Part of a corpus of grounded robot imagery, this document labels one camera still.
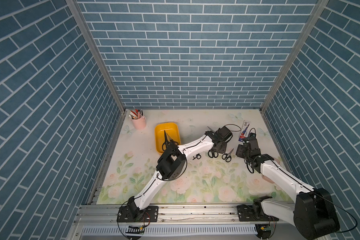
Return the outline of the black scissors grey blades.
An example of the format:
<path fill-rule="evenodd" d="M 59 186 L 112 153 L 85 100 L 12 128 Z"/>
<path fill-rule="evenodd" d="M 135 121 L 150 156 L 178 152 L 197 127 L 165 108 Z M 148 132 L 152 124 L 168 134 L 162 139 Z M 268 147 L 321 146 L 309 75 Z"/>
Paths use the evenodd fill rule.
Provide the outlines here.
<path fill-rule="evenodd" d="M 208 156 L 209 156 L 209 158 L 218 158 L 219 153 L 215 152 L 215 151 L 212 151 L 212 150 L 209 150 L 208 151 Z"/>

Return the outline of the small black scissors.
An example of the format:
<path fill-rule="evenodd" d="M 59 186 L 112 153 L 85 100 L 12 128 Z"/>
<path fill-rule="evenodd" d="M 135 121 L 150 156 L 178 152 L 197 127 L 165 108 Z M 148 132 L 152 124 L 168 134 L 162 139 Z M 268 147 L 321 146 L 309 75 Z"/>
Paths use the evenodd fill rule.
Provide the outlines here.
<path fill-rule="evenodd" d="M 197 155 L 195 155 L 194 157 L 193 157 L 193 160 L 195 160 L 195 159 L 201 159 L 202 158 L 202 156 L 200 155 L 200 154 L 197 154 Z"/>
<path fill-rule="evenodd" d="M 231 149 L 228 153 L 222 155 L 222 159 L 226 161 L 226 163 L 230 163 L 232 160 L 232 152 L 234 149 Z"/>

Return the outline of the large black scissors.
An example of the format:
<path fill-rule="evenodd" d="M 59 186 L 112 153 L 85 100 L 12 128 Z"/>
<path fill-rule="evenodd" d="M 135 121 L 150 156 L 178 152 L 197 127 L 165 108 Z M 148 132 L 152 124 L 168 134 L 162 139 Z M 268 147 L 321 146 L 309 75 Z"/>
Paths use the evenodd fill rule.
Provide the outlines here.
<path fill-rule="evenodd" d="M 164 131 L 164 137 L 165 137 L 165 141 L 164 141 L 164 143 L 162 144 L 162 150 L 163 150 L 163 151 L 165 151 L 170 144 L 174 144 L 174 145 L 176 145 L 176 146 L 179 145 L 179 143 L 176 142 L 176 141 L 174 141 L 174 140 L 166 133 L 166 131 Z"/>

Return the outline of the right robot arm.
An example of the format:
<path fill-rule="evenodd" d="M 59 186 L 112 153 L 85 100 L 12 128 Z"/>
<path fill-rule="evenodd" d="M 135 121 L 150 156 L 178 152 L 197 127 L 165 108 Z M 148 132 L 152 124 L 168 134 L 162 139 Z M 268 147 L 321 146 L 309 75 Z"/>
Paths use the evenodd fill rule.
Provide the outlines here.
<path fill-rule="evenodd" d="M 239 205 L 237 210 L 241 222 L 275 218 L 295 226 L 307 240 L 314 240 L 340 229 L 329 192 L 304 183 L 288 173 L 270 155 L 262 154 L 254 136 L 243 139 L 236 155 L 243 158 L 253 170 L 274 182 L 292 199 L 291 202 L 281 202 L 264 196 L 255 199 L 251 206 Z"/>

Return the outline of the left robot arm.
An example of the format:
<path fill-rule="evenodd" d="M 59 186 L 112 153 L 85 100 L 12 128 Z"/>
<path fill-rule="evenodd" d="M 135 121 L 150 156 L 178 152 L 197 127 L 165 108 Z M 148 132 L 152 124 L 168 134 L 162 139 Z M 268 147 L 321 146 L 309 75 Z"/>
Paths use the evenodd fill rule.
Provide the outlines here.
<path fill-rule="evenodd" d="M 217 131 L 209 130 L 200 138 L 183 145 L 176 145 L 170 137 L 165 140 L 166 149 L 158 159 L 156 171 L 138 195 L 132 196 L 120 207 L 119 216 L 125 215 L 128 221 L 143 219 L 153 198 L 167 182 L 181 177 L 188 165 L 188 158 L 201 153 L 224 154 L 233 133 L 226 127 Z"/>

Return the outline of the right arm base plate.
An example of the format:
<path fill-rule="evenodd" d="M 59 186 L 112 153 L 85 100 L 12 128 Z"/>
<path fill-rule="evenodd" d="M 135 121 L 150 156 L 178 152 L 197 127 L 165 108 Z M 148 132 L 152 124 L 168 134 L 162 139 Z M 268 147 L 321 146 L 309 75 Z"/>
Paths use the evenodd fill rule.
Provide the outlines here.
<path fill-rule="evenodd" d="M 278 222 L 279 219 L 268 216 L 260 210 L 258 207 L 253 205 L 239 205 L 237 206 L 238 217 L 240 222 Z"/>

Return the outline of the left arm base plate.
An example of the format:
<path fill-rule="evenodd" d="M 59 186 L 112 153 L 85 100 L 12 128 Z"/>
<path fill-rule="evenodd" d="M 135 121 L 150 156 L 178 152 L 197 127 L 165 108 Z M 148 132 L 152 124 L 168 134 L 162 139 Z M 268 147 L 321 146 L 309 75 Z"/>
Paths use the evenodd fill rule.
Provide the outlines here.
<path fill-rule="evenodd" d="M 118 223 L 156 223 L 158 220 L 158 206 L 148 206 L 144 210 L 131 210 L 129 206 L 120 207 Z"/>

